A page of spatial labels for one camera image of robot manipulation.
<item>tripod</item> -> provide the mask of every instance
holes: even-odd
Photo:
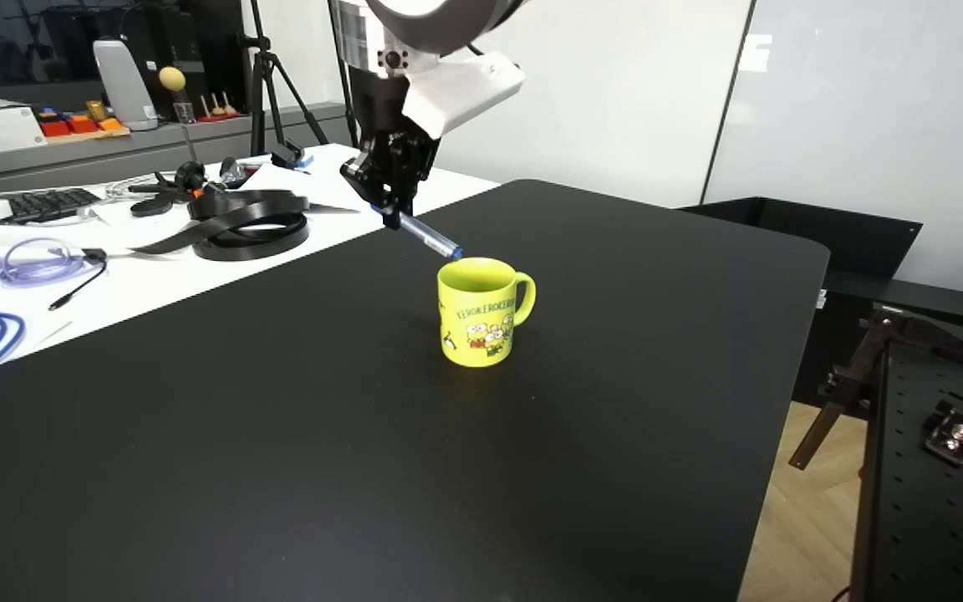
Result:
[[[253,36],[243,40],[243,46],[259,46],[253,63],[250,63],[250,154],[263,154],[269,146],[269,119],[263,119],[263,108],[261,108],[261,93],[269,93],[269,109],[273,119],[273,135],[281,146],[292,150],[292,160],[273,154],[273,162],[293,167],[302,160],[302,146],[293,146],[283,135],[283,119],[281,119],[281,108],[278,108],[278,91],[273,91],[273,74],[283,80],[283,88],[292,91],[293,104],[302,108],[310,132],[317,135],[317,144],[328,144],[321,123],[313,119],[313,113],[308,109],[302,91],[292,84],[281,56],[271,50],[271,36],[261,26],[261,14],[259,14],[259,0],[250,0],[250,15],[253,15]]]

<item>black table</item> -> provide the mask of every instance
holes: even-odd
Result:
[[[539,278],[495,370],[389,229],[0,368],[0,598],[735,598],[825,249],[534,179],[432,224]]]
[[[878,370],[878,390],[867,443],[852,598],[963,598],[963,467],[922,443],[939,401],[963,412],[963,363],[901,341]]]

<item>black stand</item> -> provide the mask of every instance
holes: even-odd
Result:
[[[938,355],[945,355],[954,360],[963,360],[963,338],[938,328],[934,319],[922,319],[916,315],[907,315],[891,303],[875,303],[871,315],[867,335],[860,338],[848,363],[835,363],[818,393],[822,406],[815,420],[809,423],[807,436],[795,443],[789,463],[807,467],[828,434],[828,428],[846,415],[846,412],[864,412],[873,401],[871,385],[875,380],[878,360],[891,347],[891,341],[920,341],[931,343]]]
[[[261,108],[261,91],[269,91],[269,109],[273,115],[273,135],[278,135],[281,146],[292,150],[292,160],[273,154],[273,162],[293,167],[302,160],[302,146],[283,135],[278,91],[273,91],[273,74],[292,91],[292,98],[302,108],[302,113],[304,113],[310,132],[317,135],[317,144],[328,144],[328,135],[323,135],[321,123],[313,119],[313,113],[308,109],[302,91],[292,84],[281,56],[271,50],[271,36],[263,36],[263,26],[261,26],[259,0],[250,0],[250,15],[253,15],[253,36],[243,40],[248,46],[259,46],[253,63],[250,63],[250,91],[248,91],[248,98],[250,98],[250,154],[263,154],[269,150],[269,144],[263,144],[269,119],[263,119],[263,108]]]
[[[333,28],[333,50],[338,50],[338,76],[340,76],[340,93],[343,93],[343,123],[348,123],[348,141],[359,146],[359,115],[354,115],[354,91],[348,84],[348,56],[343,56],[343,40],[340,40],[340,14],[338,2],[328,0],[328,23]]]

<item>white desk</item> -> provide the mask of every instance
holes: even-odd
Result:
[[[338,167],[354,154],[352,146],[328,144],[310,146],[310,177],[313,188],[304,190],[313,202],[328,192],[352,192],[340,179]],[[427,212],[436,208],[464,201],[495,188],[492,179],[432,169],[432,177],[418,188],[414,212]],[[204,260],[192,248],[174,249],[164,257],[133,257],[127,248],[162,241],[187,224],[187,209],[179,202],[164,217],[129,217],[129,202],[94,202],[94,217],[72,220],[72,224],[40,224],[40,228],[0,228],[0,245],[12,245],[24,236],[57,236],[66,245],[83,248],[107,248],[111,265],[107,273],[83,286],[72,303],[59,312],[46,312],[46,303],[77,282],[46,285],[46,286],[4,286],[0,285],[0,312],[19,315],[28,319],[28,338],[9,350],[7,360],[33,355],[40,347],[55,347],[59,341],[122,323],[127,317],[179,303],[184,298],[204,295],[211,286],[271,271],[278,265],[317,255],[323,248],[354,241],[360,234],[380,229],[380,217],[360,202],[359,212],[352,209],[313,209],[308,212],[308,241],[293,249],[261,257],[261,260]]]

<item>mug handle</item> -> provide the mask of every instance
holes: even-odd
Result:
[[[516,286],[521,286],[521,298],[517,298],[517,312],[512,315],[512,319],[521,323],[539,303],[539,285],[534,278],[516,271]]]

